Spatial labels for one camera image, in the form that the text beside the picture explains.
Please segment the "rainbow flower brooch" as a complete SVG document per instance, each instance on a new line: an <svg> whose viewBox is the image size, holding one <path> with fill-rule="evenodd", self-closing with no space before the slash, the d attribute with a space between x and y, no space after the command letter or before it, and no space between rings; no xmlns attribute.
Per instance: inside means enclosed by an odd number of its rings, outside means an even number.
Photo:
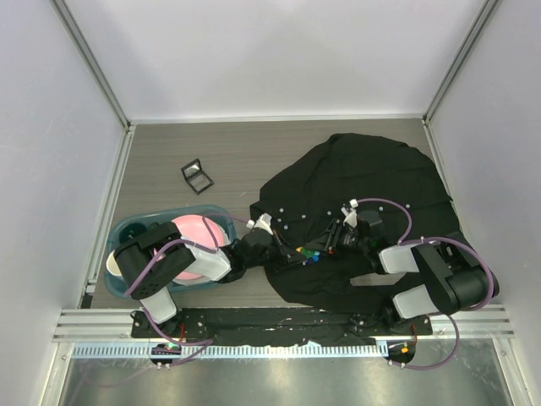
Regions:
<svg viewBox="0 0 541 406"><path fill-rule="evenodd" d="M303 257L301 263L303 266L312 265L320 260L318 250L310 250L306 247L297 247L296 251Z"/></svg>

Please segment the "black button shirt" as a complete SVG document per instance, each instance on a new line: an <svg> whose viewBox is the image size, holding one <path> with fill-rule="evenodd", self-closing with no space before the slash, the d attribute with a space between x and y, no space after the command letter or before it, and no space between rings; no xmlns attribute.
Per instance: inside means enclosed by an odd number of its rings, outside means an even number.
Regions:
<svg viewBox="0 0 541 406"><path fill-rule="evenodd" d="M392 244L404 233L418 239L461 229L430 158L403 142L364 134L334 134L313 147L261 187L250 216L270 214L280 237L297 248L319 237L352 199L380 214ZM288 303L336 313L376 314L386 300L421 283L418 274L408 273L392 285L354 286L353 278L372 273L360 253L264 269Z"/></svg>

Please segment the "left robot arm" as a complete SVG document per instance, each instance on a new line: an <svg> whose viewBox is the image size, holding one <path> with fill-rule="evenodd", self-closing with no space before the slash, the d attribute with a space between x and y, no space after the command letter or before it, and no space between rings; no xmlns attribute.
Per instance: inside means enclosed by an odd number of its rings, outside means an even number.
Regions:
<svg viewBox="0 0 541 406"><path fill-rule="evenodd" d="M283 268L307 261L301 250L280 240L267 215L247 226L241 239L230 239L203 216L131 225L137 233L108 254L106 269L124 283L124 295L139 302L135 326L171 337L183 324L172 299L174 288L232 283L257 266Z"/></svg>

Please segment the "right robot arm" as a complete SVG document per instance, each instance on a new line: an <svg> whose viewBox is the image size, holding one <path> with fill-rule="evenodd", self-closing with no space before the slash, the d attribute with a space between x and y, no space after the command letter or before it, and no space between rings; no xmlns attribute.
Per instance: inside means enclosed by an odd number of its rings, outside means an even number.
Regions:
<svg viewBox="0 0 541 406"><path fill-rule="evenodd" d="M461 233L392 244L383 220L373 211L333 220L297 252L308 263L359 254L374 273L418 277L415 286L391 294L382 305L383 327L393 334L404 332L418 316L478 310L500 293L495 274Z"/></svg>

